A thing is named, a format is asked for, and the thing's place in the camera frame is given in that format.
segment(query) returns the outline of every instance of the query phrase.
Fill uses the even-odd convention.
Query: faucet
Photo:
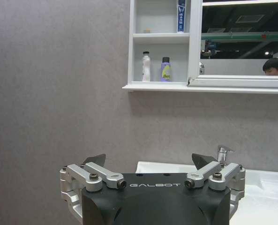
[[[227,154],[229,152],[234,152],[234,151],[222,144],[218,145],[217,161],[227,165],[226,160],[227,160]]]

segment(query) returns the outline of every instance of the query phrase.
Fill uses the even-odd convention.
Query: black hair
[[[263,71],[266,71],[270,68],[278,69],[278,58],[272,58],[265,62],[265,64],[263,65]]]

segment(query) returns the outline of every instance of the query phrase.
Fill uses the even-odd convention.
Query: bottle cap
[[[170,58],[169,57],[163,57],[163,62],[170,62]]]

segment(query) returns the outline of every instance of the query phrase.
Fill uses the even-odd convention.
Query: mirror
[[[278,58],[278,2],[203,2],[200,60],[205,75],[278,75],[278,60],[267,62]]]

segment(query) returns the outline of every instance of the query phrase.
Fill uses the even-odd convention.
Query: ceiling
[[[201,58],[271,58],[278,52],[278,3],[203,7],[202,33]]]

